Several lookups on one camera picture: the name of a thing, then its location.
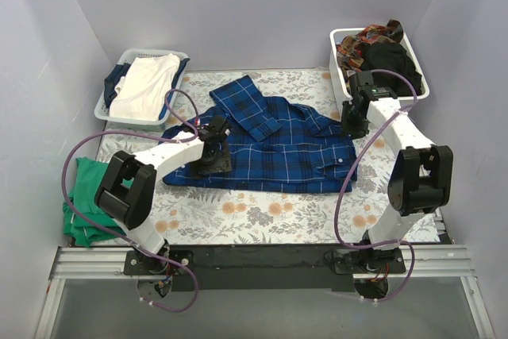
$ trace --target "laundry basket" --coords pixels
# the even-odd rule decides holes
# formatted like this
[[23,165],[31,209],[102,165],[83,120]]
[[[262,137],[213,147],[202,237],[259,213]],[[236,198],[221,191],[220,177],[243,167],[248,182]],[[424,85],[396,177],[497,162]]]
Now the laundry basket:
[[[330,78],[332,79],[333,93],[335,94],[335,99],[340,110],[342,109],[342,102],[350,100],[351,95],[349,94],[348,88],[346,87],[346,82],[344,80],[344,76],[342,75],[342,70],[337,62],[337,44],[340,44],[346,36],[356,35],[363,30],[363,28],[334,29],[330,33],[330,43],[332,44],[332,52],[330,53],[329,64]],[[420,64],[405,33],[400,42],[400,45],[403,46],[405,50],[407,50],[407,55],[414,62],[416,71],[421,74],[421,95],[418,95],[418,100],[429,97],[429,85],[427,85],[427,81],[425,81],[425,76],[421,71]],[[398,97],[398,100],[400,101],[401,105],[408,105],[413,103],[413,97]]]
[[[156,49],[128,49],[121,55],[118,64],[123,65],[125,63],[132,64],[134,59],[137,57],[161,57],[166,56],[172,53],[175,56],[178,56],[181,60],[188,58],[188,55],[181,52],[174,51],[163,51]],[[179,89],[182,84],[183,74],[185,70],[180,73],[178,78],[178,82],[176,83],[175,89]],[[173,106],[176,100],[176,94],[173,94],[169,100],[169,106]],[[166,110],[166,114],[159,121],[142,121],[137,119],[127,119],[127,118],[115,118],[110,117],[110,110],[106,107],[104,103],[104,94],[101,93],[97,101],[97,105],[95,106],[95,117],[98,119],[102,119],[103,121],[111,121],[116,123],[121,123],[125,127],[130,127],[133,129],[143,129],[143,130],[152,130],[152,131],[164,131],[166,120],[169,118],[169,110]]]

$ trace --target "gray floor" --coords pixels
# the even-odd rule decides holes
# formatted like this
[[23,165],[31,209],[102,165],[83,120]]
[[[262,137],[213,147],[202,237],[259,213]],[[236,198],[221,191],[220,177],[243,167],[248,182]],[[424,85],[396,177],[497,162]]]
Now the gray floor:
[[[166,303],[182,306],[190,295],[168,297]],[[203,291],[181,314],[139,302],[132,280],[68,280],[52,337],[467,339],[478,334],[460,279],[412,279],[396,299],[377,307],[323,290]]]

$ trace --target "green towel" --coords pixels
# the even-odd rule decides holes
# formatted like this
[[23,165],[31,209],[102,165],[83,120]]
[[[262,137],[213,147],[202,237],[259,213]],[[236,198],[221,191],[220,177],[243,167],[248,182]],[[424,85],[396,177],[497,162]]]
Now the green towel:
[[[76,163],[78,164],[76,184],[69,192],[69,198],[75,207],[90,220],[124,234],[114,220],[94,203],[95,193],[106,173],[108,163],[97,162],[88,158],[78,158]],[[92,242],[115,238],[113,235],[102,232],[76,216],[66,202],[63,202],[62,210],[63,234],[74,237],[76,245],[89,247]]]

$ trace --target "floral tablecloth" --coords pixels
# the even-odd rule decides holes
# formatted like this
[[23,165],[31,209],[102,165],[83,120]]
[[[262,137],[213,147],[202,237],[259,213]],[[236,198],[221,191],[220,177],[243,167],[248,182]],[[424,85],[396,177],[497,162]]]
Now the floral tablecloth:
[[[249,74],[263,95],[280,95],[293,103],[314,107],[319,113],[339,119],[330,75],[324,70],[223,71],[188,73],[182,83],[201,112],[214,105],[209,92]],[[193,117],[189,102],[179,95],[175,109],[185,118]],[[170,117],[167,126],[178,123]],[[108,123],[106,129],[120,125]],[[357,152],[368,137],[355,141]],[[119,151],[139,152],[153,141],[137,137],[103,137],[98,160],[109,161]],[[394,155],[378,139],[360,164],[358,181],[346,194],[341,208],[341,236],[357,242],[372,227],[388,204],[386,187]],[[337,194],[280,194],[258,191],[231,191],[195,187],[172,187],[159,182],[151,219],[170,244],[301,244],[335,242],[333,211]],[[408,241],[439,241],[433,216],[428,215],[406,235]],[[102,245],[125,242],[103,241]]]

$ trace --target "white towel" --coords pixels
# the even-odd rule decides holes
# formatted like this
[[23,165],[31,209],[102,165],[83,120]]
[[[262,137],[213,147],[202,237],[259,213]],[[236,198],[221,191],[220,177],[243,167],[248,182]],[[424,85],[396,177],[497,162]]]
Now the white towel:
[[118,95],[111,102],[110,117],[159,121],[164,95],[171,89],[179,65],[180,58],[173,54],[136,58],[115,87]]

